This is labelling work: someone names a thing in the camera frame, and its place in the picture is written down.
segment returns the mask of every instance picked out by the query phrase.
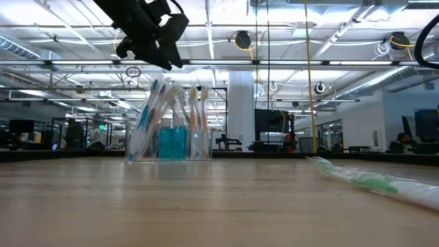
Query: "white column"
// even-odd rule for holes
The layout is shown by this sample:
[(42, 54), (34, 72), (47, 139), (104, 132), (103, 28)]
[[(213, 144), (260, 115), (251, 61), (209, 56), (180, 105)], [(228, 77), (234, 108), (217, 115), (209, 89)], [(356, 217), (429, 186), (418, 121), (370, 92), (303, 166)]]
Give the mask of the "white column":
[(228, 135), (242, 142), (242, 151), (254, 141), (254, 79), (251, 71), (228, 73)]

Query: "ceiling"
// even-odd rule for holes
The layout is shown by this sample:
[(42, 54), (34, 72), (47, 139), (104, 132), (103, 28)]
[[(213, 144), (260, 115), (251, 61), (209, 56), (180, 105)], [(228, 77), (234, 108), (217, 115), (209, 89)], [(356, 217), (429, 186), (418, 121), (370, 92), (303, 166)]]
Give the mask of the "ceiling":
[[(49, 13), (36, 3), (38, 0), (3, 0), (0, 8), (0, 36), (7, 36), (30, 51), (41, 52), (49, 50), (58, 54), (63, 60), (116, 60), (115, 46), (124, 37), (123, 32), (114, 30), (110, 25), (112, 21), (92, 0), (49, 0), (46, 4), (50, 10), (72, 30), (65, 27), (55, 15)], [(260, 0), (262, 10), (258, 11), (258, 19), (254, 15), (254, 1), (248, 11), (248, 2), (242, 0), (191, 0), (179, 1), (185, 10), (190, 23), (182, 38), (178, 41), (178, 51), (183, 59), (214, 59), (214, 60), (306, 60), (307, 44), (305, 42), (305, 12), (303, 5), (288, 5), (287, 0), (270, 0), (268, 16), (264, 0)], [(337, 4), (343, 1), (326, 1), (325, 4), (309, 5), (309, 53), (314, 60), (410, 60), (407, 50), (396, 51), (390, 49), (384, 54), (377, 53), (377, 46), (383, 38), (389, 38), (392, 32), (404, 32), (411, 43), (422, 28), (430, 22), (439, 10), (408, 8), (409, 1), (383, 1), (383, 6), (374, 9), (367, 17), (361, 17), (358, 23), (345, 27), (346, 23), (361, 9), (362, 1), (345, 1), (352, 4)], [(177, 12), (175, 6), (169, 2), (172, 10)], [(270, 20), (270, 31), (267, 28), (267, 19)], [(252, 46), (256, 45), (257, 37), (260, 38), (258, 47), (250, 51), (236, 48), (234, 42), (229, 42), (238, 30), (248, 31), (252, 39)], [(340, 30), (333, 42), (322, 51), (323, 44)], [(209, 43), (209, 32), (212, 42)], [(436, 42), (438, 31), (431, 32), (428, 43)], [(23, 59), (9, 51), (0, 49), (2, 59)], [(38, 70), (38, 67), (11, 66), (14, 73), (22, 73), (34, 78), (35, 83), (25, 83), (27, 86), (38, 86), (38, 83), (47, 84), (50, 80), (50, 71), (41, 70), (38, 73), (27, 71)], [(83, 84), (88, 87), (116, 87), (121, 80), (118, 73), (88, 73), (69, 74), (63, 69), (77, 69), (65, 66), (60, 72), (53, 75), (58, 86), (75, 86)], [(228, 72), (234, 67), (191, 67), (185, 66), (183, 70), (163, 71), (151, 69), (139, 78), (139, 84), (147, 87), (150, 85), (151, 76), (164, 73), (172, 81), (182, 84), (201, 84), (213, 86), (214, 80), (218, 87), (227, 87)], [(259, 74), (259, 84), (267, 85), (268, 70), (256, 70), (252, 67), (254, 78)], [(311, 85), (319, 82), (331, 86), (331, 90), (343, 90), (364, 78), (375, 70), (371, 69), (313, 69), (311, 68)], [(307, 99), (308, 72), (306, 66), (302, 71), (288, 68), (270, 70), (270, 83), (278, 85), (278, 89), (270, 93), (273, 98), (301, 98)], [(64, 96), (84, 97), (74, 92), (66, 92)], [(141, 91), (114, 92), (115, 97), (145, 97)], [(215, 107), (224, 107), (223, 103), (215, 103)], [(278, 103), (281, 108), (291, 108), (290, 103)]]

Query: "blue liquid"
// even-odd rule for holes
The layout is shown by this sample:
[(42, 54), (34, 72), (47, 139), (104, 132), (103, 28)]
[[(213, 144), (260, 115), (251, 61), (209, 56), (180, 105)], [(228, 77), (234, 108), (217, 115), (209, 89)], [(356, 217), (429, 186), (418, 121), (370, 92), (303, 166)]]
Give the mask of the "blue liquid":
[(174, 145), (174, 159), (177, 161), (187, 159), (187, 129), (185, 127), (173, 128), (172, 138)]
[(158, 159), (170, 160), (174, 157), (174, 147), (172, 146), (172, 129), (161, 128), (158, 136)]

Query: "table surface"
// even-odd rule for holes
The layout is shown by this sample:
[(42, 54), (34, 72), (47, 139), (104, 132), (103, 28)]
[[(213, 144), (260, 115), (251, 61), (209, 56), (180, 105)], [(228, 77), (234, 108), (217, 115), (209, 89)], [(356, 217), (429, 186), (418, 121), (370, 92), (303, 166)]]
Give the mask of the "table surface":
[[(435, 167), (333, 161), (438, 184)], [(305, 160), (0, 164), (2, 246), (437, 246), (439, 213)]]

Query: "person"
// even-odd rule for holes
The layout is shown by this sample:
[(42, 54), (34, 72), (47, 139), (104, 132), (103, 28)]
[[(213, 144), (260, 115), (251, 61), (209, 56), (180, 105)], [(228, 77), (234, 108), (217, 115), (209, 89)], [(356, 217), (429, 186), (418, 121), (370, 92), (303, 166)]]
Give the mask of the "person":
[(67, 148), (83, 148), (84, 146), (84, 133), (81, 124), (75, 119), (69, 119), (65, 140)]
[(390, 142), (389, 149), (386, 151), (388, 154), (404, 154), (407, 153), (407, 149), (410, 146), (415, 146), (416, 142), (412, 140), (411, 136), (407, 133), (399, 133), (396, 141)]

